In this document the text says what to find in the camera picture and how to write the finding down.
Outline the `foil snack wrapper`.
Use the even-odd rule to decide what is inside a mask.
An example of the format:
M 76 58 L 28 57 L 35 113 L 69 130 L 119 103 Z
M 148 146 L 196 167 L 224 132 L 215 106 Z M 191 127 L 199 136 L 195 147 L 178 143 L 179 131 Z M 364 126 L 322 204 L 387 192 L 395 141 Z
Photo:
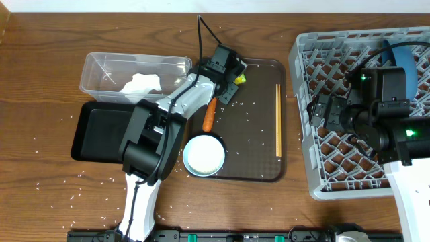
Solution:
M 237 77 L 237 78 L 234 80 L 234 84 L 236 84 L 236 85 L 240 85 L 240 84 L 245 83 L 246 81 L 247 81 L 247 79 L 246 79 L 245 75 L 244 75 L 244 74 L 241 74 L 239 77 Z

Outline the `orange carrot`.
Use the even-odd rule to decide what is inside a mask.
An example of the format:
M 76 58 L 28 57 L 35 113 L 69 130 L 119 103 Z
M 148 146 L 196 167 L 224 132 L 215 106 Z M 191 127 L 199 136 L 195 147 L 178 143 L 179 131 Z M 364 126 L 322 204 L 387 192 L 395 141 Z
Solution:
M 204 121 L 202 124 L 202 130 L 204 132 L 210 132 L 212 127 L 213 127 L 217 101 L 218 101 L 218 99 L 216 97 L 214 97 L 211 100 L 211 102 L 208 104 L 208 107 L 206 109 L 206 113 L 204 116 Z

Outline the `wooden chopstick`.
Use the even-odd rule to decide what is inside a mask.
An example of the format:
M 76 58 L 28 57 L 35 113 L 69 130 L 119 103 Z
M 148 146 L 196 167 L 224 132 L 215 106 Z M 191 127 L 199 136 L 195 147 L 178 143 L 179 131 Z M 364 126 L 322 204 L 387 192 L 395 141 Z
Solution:
M 277 91 L 276 91 L 276 104 L 277 104 L 277 128 L 276 128 L 276 132 L 277 132 L 277 156 L 281 157 L 282 156 L 282 113 L 281 113 L 281 88 L 280 88 L 280 84 L 277 84 Z
M 279 91 L 280 91 L 280 85 L 276 84 L 276 97 L 275 97 L 275 104 L 276 104 L 276 113 L 275 113 L 275 117 L 276 117 L 276 156 L 277 157 L 281 157 L 282 155 L 282 138 L 281 138 L 281 134 L 280 134 L 280 95 L 279 95 Z

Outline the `light blue rice bowl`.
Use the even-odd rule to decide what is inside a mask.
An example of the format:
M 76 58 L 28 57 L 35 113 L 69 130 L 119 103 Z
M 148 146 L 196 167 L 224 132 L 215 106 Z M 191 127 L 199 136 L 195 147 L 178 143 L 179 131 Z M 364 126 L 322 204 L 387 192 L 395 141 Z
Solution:
M 222 143 L 210 135 L 195 136 L 183 150 L 185 168 L 197 177 L 215 175 L 224 165 L 225 158 Z

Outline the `white napkin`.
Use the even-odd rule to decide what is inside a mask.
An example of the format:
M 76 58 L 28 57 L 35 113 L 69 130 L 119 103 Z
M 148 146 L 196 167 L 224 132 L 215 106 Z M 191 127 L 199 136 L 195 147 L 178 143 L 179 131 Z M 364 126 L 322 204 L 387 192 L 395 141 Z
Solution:
M 131 81 L 125 84 L 120 93 L 131 103 L 136 104 L 153 90 L 161 90 L 160 77 L 156 74 L 144 75 L 137 73 L 132 76 Z

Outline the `dark blue plate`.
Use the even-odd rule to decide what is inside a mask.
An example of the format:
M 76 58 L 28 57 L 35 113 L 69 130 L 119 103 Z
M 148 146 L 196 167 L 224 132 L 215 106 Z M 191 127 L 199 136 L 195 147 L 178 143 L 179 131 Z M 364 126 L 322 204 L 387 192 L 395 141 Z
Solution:
M 390 61 L 391 66 L 402 67 L 406 78 L 406 98 L 413 101 L 417 93 L 418 75 L 414 56 L 408 46 L 399 46 L 382 53 L 382 63 Z

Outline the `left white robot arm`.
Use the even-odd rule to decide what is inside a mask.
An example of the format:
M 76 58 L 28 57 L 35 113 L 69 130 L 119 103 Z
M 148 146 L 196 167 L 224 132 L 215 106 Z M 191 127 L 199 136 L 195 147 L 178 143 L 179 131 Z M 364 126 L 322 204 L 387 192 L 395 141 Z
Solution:
M 161 182 L 170 174 L 186 122 L 198 109 L 219 99 L 228 103 L 243 70 L 198 66 L 167 97 L 136 103 L 118 151 L 126 178 L 126 205 L 119 224 L 121 241 L 145 241 L 154 225 Z

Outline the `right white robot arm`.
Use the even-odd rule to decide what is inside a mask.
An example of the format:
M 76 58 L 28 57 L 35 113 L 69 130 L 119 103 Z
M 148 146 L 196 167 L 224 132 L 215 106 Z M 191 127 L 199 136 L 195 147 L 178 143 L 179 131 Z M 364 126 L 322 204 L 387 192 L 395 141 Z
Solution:
M 411 117 L 407 99 L 368 104 L 320 94 L 310 124 L 362 140 L 378 156 L 393 190 L 405 241 L 429 240 L 429 118 Z

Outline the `grey dishwasher rack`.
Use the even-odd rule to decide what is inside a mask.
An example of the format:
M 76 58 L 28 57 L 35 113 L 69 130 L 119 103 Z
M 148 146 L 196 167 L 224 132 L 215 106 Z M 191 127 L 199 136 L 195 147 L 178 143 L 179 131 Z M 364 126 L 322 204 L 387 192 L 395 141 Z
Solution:
M 315 200 L 392 196 L 384 169 L 370 159 L 372 149 L 342 132 L 311 126 L 306 110 L 315 95 L 347 97 L 343 78 L 367 57 L 391 43 L 429 41 L 429 27 L 303 33 L 296 37 L 288 62 L 302 125 L 302 152 L 310 195 Z

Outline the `brown serving tray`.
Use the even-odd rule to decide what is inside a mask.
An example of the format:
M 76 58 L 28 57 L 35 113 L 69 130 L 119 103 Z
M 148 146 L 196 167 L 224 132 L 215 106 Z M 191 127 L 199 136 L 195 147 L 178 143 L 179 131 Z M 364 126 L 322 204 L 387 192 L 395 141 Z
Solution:
M 228 104 L 218 102 L 210 132 L 223 144 L 224 165 L 212 178 L 277 182 L 286 172 L 286 111 L 276 136 L 277 107 L 286 108 L 286 70 L 277 60 L 246 59 L 246 82 Z

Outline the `clear plastic bin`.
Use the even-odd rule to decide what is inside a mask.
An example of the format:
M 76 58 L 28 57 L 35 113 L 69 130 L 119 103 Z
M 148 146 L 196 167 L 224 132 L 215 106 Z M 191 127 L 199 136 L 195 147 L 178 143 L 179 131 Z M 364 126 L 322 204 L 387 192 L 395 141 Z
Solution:
M 134 74 L 156 74 L 161 90 L 153 90 L 144 98 L 155 102 L 186 82 L 191 67 L 192 61 L 187 57 L 92 52 L 85 60 L 80 90 L 99 102 L 133 104 L 120 90 Z

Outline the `black plastic tray bin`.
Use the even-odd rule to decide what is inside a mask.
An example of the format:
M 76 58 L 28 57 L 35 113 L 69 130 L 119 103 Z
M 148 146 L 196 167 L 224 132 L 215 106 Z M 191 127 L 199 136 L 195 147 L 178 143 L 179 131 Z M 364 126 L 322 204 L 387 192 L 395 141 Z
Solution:
M 133 104 L 84 103 L 71 147 L 71 157 L 76 161 L 121 164 L 118 151 L 133 110 Z

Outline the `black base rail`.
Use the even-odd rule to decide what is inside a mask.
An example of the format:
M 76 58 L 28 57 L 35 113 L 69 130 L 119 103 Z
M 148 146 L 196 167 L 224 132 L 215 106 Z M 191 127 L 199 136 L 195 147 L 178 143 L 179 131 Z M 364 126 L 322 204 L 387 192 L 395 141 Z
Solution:
M 402 234 L 365 232 L 357 224 L 347 223 L 314 230 L 296 225 L 289 231 L 184 231 L 181 229 L 153 229 L 148 242 L 306 242 L 306 241 L 373 241 L 402 242 Z

